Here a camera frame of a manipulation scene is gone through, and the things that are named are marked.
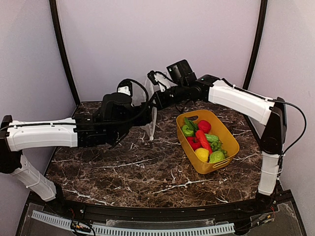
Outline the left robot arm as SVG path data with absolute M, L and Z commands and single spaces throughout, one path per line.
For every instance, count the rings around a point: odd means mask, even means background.
M 0 171 L 10 174 L 35 192 L 58 214 L 69 211 L 61 187 L 45 178 L 23 155 L 24 149 L 43 147 L 87 148 L 109 144 L 112 148 L 134 126 L 154 135 L 157 109 L 151 99 L 138 106 L 131 96 L 115 92 L 103 97 L 92 115 L 54 121 L 21 122 L 5 116 L 0 126 Z

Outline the red carrot with leaves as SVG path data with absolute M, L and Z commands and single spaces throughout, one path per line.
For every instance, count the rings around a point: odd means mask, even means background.
M 194 128 L 194 137 L 196 137 L 201 142 L 201 148 L 205 148 L 211 154 L 213 151 L 210 147 L 210 143 L 206 140 L 205 133 L 197 127 L 197 125 L 192 121 L 189 120 L 187 117 L 184 117 L 184 122 L 189 127 Z

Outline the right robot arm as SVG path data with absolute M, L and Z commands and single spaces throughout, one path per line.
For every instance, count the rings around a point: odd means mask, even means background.
M 148 79 L 160 90 L 153 98 L 158 110 L 170 105 L 190 100 L 200 100 L 231 108 L 264 125 L 259 139 L 262 151 L 261 177 L 257 198 L 251 203 L 255 213 L 262 213 L 270 205 L 270 196 L 276 189 L 280 175 L 286 135 L 286 110 L 284 100 L 272 99 L 239 88 L 226 79 L 212 75 L 197 78 L 187 60 L 181 60 L 167 67 L 166 76 L 160 71 L 150 71 Z

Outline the polka dot zip bag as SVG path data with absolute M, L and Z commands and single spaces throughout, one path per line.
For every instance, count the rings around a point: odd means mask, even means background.
M 148 95 L 150 96 L 150 98 L 153 98 L 153 95 L 155 92 L 153 83 L 149 79 L 146 79 L 144 83 L 144 87 L 147 89 Z M 156 121 L 157 121 L 157 112 L 158 112 L 157 108 L 152 105 L 152 109 L 151 111 L 149 111 L 149 118 L 151 118 L 152 121 L 146 124 L 145 126 L 143 126 L 143 129 L 146 130 L 150 141 L 154 140 L 154 134 L 156 130 Z

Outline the green pear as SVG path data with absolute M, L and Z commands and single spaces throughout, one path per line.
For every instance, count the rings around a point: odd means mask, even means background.
M 223 161 L 225 159 L 225 155 L 222 151 L 214 151 L 210 154 L 209 163 L 217 163 Z

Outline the yellow lemon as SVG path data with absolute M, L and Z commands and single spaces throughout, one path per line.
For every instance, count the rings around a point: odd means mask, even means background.
M 205 148 L 198 148 L 195 150 L 195 154 L 198 157 L 199 160 L 203 162 L 209 161 L 209 151 Z

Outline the red tomato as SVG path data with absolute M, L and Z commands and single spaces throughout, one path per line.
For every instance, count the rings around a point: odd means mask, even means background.
M 201 142 L 196 137 L 187 137 L 187 141 L 194 151 L 201 148 Z

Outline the green apple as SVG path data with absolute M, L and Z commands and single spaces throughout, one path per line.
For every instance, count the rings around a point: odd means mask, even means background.
M 194 136 L 194 128 L 189 127 L 187 124 L 182 126 L 182 132 L 185 137 L 193 137 Z

